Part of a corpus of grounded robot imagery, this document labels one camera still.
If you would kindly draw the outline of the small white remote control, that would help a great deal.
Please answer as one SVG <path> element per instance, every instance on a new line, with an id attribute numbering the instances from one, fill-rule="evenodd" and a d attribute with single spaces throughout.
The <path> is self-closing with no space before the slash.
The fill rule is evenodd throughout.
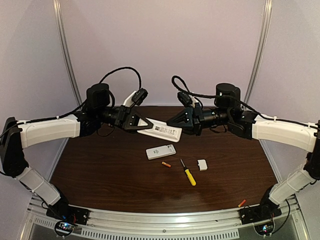
<path id="1" fill-rule="evenodd" d="M 152 128 L 138 130 L 137 133 L 177 143 L 180 141 L 183 129 L 179 127 L 168 126 L 165 122 L 147 118 L 153 124 Z"/>

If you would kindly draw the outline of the large white remote control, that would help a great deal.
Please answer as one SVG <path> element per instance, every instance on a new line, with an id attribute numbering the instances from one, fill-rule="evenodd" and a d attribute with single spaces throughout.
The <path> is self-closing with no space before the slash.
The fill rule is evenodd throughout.
<path id="1" fill-rule="evenodd" d="M 175 155 L 177 151 L 173 144 L 169 144 L 169 145 L 163 145 L 163 146 L 146 149 L 145 153 L 148 160 L 154 160 L 154 159 Z"/>

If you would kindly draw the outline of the white battery cover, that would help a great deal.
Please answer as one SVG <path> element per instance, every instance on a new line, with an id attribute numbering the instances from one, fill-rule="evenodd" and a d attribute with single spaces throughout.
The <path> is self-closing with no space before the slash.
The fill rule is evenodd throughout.
<path id="1" fill-rule="evenodd" d="M 205 159 L 198 159 L 197 165 L 198 165 L 199 171 L 206 171 L 208 169 L 207 161 Z"/>

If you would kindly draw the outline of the yellow handled screwdriver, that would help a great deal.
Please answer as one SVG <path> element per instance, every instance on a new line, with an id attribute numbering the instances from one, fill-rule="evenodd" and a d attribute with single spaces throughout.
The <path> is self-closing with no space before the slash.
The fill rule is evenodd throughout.
<path id="1" fill-rule="evenodd" d="M 192 186 L 196 186 L 197 183 L 196 183 L 196 181 L 195 181 L 192 173 L 191 173 L 190 170 L 187 168 L 187 166 L 185 165 L 185 163 L 184 163 L 184 161 L 183 161 L 182 159 L 180 159 L 180 162 L 181 162 L 181 165 L 182 165 L 182 167 L 183 167 L 184 173 L 185 173 L 186 177 L 188 178 L 190 184 L 191 184 Z"/>

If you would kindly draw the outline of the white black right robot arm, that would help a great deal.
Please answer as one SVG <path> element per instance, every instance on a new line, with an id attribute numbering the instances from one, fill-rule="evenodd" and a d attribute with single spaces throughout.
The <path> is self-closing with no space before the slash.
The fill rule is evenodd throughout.
<path id="1" fill-rule="evenodd" d="M 265 140 L 297 147 L 307 152 L 306 163 L 285 180 L 270 187 L 260 206 L 277 208 L 289 196 L 320 179 L 320 125 L 270 117 L 245 106 L 240 100 L 240 89 L 230 83 L 216 85 L 211 96 L 215 107 L 202 109 L 192 97 L 199 94 L 180 89 L 177 97 L 185 109 L 167 120 L 167 125 L 181 128 L 186 134 L 199 136 L 205 128 L 226 126 L 227 131 L 247 140 Z"/>

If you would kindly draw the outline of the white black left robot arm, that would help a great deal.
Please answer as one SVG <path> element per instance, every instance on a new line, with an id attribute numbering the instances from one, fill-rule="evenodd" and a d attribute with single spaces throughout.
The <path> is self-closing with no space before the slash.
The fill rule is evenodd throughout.
<path id="1" fill-rule="evenodd" d="M 34 120 L 18 121 L 9 117 L 0 136 L 3 174 L 23 183 L 49 206 L 67 206 L 67 200 L 58 189 L 29 165 L 24 149 L 58 139 L 90 136 L 97 132 L 102 124 L 129 133 L 151 129 L 151 121 L 134 109 L 134 106 L 139 106 L 147 95 L 148 91 L 140 88 L 134 91 L 123 105 L 115 107 L 115 97 L 109 85 L 97 83 L 87 89 L 86 100 L 81 110 L 65 116 Z"/>

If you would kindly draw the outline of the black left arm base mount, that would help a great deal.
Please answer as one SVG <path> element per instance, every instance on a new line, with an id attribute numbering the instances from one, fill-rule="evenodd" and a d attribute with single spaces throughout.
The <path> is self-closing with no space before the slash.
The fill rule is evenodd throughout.
<path id="1" fill-rule="evenodd" d="M 76 225 L 86 225 L 90 211 L 86 208 L 70 206 L 65 202 L 49 205 L 46 216 Z"/>

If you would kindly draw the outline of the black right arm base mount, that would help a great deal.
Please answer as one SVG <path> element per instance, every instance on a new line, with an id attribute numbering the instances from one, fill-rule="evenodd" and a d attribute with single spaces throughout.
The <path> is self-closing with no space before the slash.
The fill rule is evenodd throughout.
<path id="1" fill-rule="evenodd" d="M 245 206 L 239 210 L 240 220 L 243 225 L 256 223 L 278 217 L 282 214 L 279 205 L 270 200 L 261 202 L 256 206 Z"/>

